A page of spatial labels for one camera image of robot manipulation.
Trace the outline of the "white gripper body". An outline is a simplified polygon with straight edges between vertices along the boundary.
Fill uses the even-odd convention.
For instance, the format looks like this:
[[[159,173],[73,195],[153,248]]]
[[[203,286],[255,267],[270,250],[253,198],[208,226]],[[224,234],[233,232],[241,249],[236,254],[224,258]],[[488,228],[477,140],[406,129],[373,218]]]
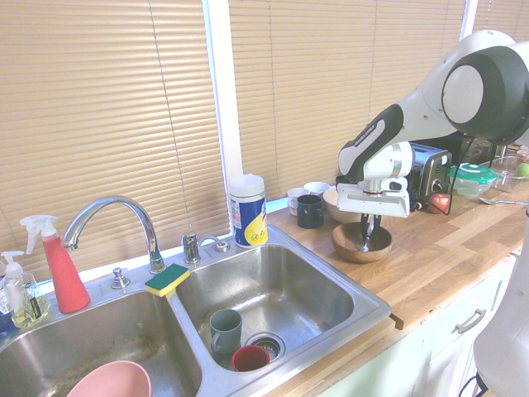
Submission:
[[[374,183],[338,184],[337,208],[343,212],[406,218],[410,213],[407,182],[381,181],[379,188]]]

